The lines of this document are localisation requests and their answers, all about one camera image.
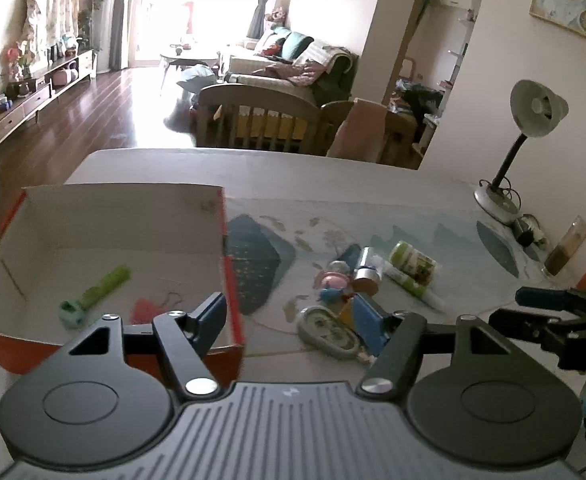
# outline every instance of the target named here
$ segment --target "chair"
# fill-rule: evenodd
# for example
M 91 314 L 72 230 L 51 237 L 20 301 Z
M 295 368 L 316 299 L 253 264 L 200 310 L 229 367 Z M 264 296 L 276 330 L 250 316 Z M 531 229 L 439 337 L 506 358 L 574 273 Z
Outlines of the chair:
M 197 145 L 311 153 L 319 115 L 314 104 L 277 90 L 235 83 L 208 86 L 198 97 Z
M 353 107 L 352 101 L 333 101 L 320 108 L 320 125 L 316 135 L 313 155 L 326 155 L 333 143 L 337 129 Z M 415 136 L 415 124 L 400 114 L 387 112 L 384 147 L 377 159 L 378 164 L 413 168 L 411 145 Z

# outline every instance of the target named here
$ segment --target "desk lamp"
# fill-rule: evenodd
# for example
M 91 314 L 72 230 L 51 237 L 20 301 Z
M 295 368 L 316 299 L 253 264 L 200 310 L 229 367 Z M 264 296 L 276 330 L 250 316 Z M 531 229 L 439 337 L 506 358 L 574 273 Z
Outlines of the desk lamp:
M 480 207 L 504 225 L 513 223 L 521 207 L 519 193 L 511 187 L 506 177 L 508 168 L 524 141 L 529 137 L 544 137 L 551 133 L 566 117 L 569 105 L 546 86 L 522 79 L 515 83 L 510 92 L 510 111 L 521 134 L 508 150 L 492 182 L 482 179 L 474 193 Z M 502 187 L 503 180 L 506 180 L 507 187 Z M 513 202 L 513 195 L 518 197 L 518 205 Z

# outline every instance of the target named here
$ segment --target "flower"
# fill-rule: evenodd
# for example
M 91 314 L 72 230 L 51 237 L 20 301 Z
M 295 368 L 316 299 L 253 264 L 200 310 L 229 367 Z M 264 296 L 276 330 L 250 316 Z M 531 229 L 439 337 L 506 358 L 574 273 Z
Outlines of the flower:
M 20 58 L 20 51 L 16 47 L 11 47 L 6 50 L 6 58 L 10 63 L 16 62 Z

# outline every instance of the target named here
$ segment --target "lamp shade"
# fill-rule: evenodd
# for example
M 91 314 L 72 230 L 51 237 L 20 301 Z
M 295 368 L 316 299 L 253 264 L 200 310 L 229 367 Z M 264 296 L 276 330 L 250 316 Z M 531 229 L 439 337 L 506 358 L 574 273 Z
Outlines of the lamp shade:
M 510 92 L 510 111 L 525 136 L 544 137 L 566 117 L 569 105 L 541 83 L 522 79 Z

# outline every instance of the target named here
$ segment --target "cardboard box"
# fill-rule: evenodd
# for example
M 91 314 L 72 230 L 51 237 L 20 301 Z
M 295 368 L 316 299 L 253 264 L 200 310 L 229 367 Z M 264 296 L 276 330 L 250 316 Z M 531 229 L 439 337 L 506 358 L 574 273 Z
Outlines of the cardboard box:
M 187 312 L 210 294 L 227 297 L 227 324 L 205 359 L 222 383 L 237 378 L 243 336 L 230 261 L 224 254 L 223 190 L 191 184 L 67 184 L 24 191 L 0 241 L 0 365 L 23 374 L 78 330 L 62 301 L 80 298 L 120 264 L 131 279 L 97 303 L 129 323 L 141 298 Z M 129 363 L 159 376 L 154 356 Z

